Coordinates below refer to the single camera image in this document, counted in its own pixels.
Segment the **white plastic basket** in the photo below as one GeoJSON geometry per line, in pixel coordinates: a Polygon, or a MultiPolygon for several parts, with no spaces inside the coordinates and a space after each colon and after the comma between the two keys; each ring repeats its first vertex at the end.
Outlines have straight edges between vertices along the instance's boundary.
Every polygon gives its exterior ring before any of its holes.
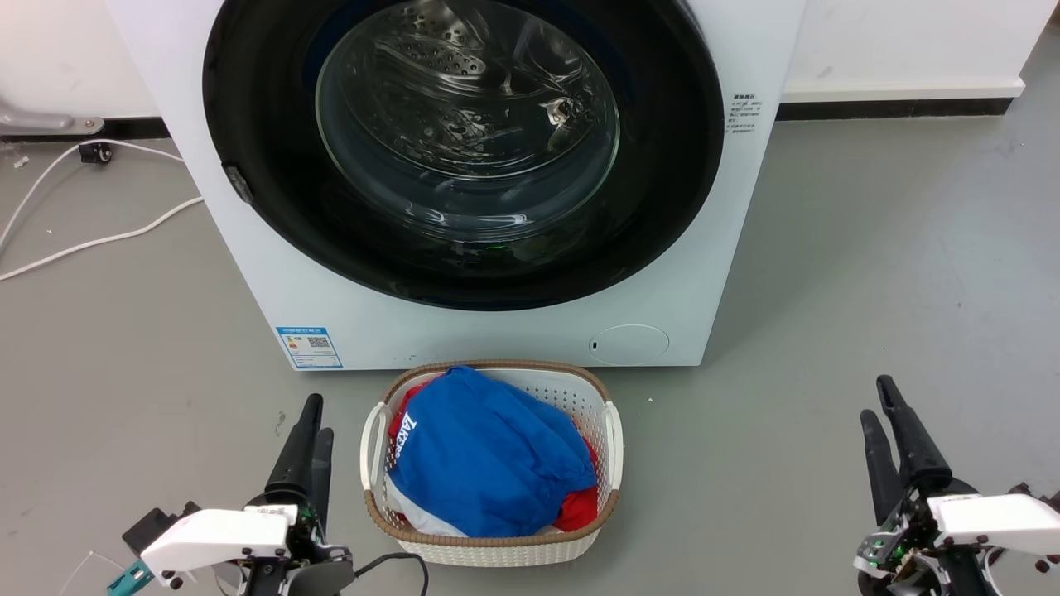
{"type": "Polygon", "coordinates": [[[622,483],[622,421],[593,373],[576,366],[533,361],[443,363],[412,369],[394,382],[365,422],[360,437],[360,483],[368,512],[402,547],[431,563],[471,567],[524,567],[580,557],[596,541],[618,503],[622,483]],[[417,531],[387,507],[384,472],[393,466],[387,426],[412,387],[466,364],[491,379],[525,390],[567,413],[597,454],[597,519],[572,532],[523,538],[454,538],[417,531]]]}

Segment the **floor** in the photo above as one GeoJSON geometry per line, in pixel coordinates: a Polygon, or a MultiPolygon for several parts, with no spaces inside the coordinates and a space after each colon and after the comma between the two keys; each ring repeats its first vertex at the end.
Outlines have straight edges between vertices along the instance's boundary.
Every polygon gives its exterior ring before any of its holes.
{"type": "MultiPolygon", "coordinates": [[[[626,444],[600,540],[546,568],[435,566],[430,594],[853,594],[880,373],[961,478],[1060,489],[1060,31],[1024,78],[1004,118],[778,125],[704,365],[599,371],[626,444]]],[[[0,221],[65,146],[0,147],[0,221]]],[[[70,158],[0,270],[195,194],[167,160],[70,158]]],[[[153,507],[242,506],[313,391],[336,432],[330,537],[361,563],[396,548],[356,470],[393,374],[292,371],[204,207],[0,283],[0,330],[5,593],[57,594],[89,549],[128,564],[121,533],[153,507]]],[[[1057,593],[1032,563],[1000,564],[1006,596],[1057,593]]],[[[347,594],[418,593],[414,564],[388,565],[347,594]]],[[[92,558],[67,595],[116,573],[92,558]]],[[[214,594],[202,575],[181,593],[214,594]]]]}

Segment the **brown basket rim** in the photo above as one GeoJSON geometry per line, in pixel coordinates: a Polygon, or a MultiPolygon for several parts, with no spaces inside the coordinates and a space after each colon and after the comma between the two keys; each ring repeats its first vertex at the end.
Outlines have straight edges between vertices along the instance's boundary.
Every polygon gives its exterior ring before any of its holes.
{"type": "MultiPolygon", "coordinates": [[[[423,366],[418,366],[411,370],[406,371],[401,376],[394,381],[390,387],[387,388],[386,393],[383,396],[383,403],[389,403],[390,398],[393,397],[394,392],[399,387],[404,385],[410,379],[419,376],[420,374],[428,372],[443,372],[449,367],[457,365],[466,365],[472,368],[525,368],[530,370],[553,370],[558,372],[569,372],[571,374],[577,374],[582,379],[589,382],[593,388],[600,393],[600,397],[605,401],[611,401],[611,396],[607,395],[607,388],[604,387],[603,383],[591,372],[585,370],[584,368],[562,364],[562,363],[550,363],[550,362],[538,362],[538,361],[523,361],[523,360],[482,360],[482,361],[462,361],[462,362],[447,362],[447,363],[437,363],[427,364],[423,366]]],[[[525,536],[517,538],[458,538],[450,536],[434,536],[428,533],[423,533],[419,531],[403,530],[393,524],[391,524],[387,519],[379,512],[379,508],[375,503],[375,493],[371,490],[365,491],[365,505],[368,506],[368,514],[371,515],[372,521],[375,525],[379,527],[387,534],[393,537],[402,542],[411,542],[416,544],[431,544],[436,546],[470,546],[476,548],[500,548],[500,547],[513,547],[513,546],[540,546],[544,544],[560,544],[564,542],[573,542],[576,540],[581,540],[593,532],[599,530],[604,523],[611,518],[611,513],[615,510],[615,506],[618,504],[618,489],[612,490],[611,494],[607,495],[607,502],[604,503],[603,510],[593,520],[593,523],[572,532],[565,533],[553,533],[545,536],[525,536]]]]}

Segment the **washing machine door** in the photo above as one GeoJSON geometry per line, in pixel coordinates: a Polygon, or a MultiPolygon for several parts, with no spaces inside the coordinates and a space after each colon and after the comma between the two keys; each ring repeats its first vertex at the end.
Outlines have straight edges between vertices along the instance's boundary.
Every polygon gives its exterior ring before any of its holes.
{"type": "Polygon", "coordinates": [[[618,283],[685,231],[721,159],[718,75],[671,0],[228,0],[204,83],[269,225],[440,306],[618,283]]]}

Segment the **white washing machine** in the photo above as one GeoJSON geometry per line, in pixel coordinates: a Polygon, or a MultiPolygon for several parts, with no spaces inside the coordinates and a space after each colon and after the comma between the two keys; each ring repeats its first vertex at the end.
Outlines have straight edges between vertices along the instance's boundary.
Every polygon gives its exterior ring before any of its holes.
{"type": "Polygon", "coordinates": [[[110,0],[297,369],[702,362],[805,0],[110,0]]]}

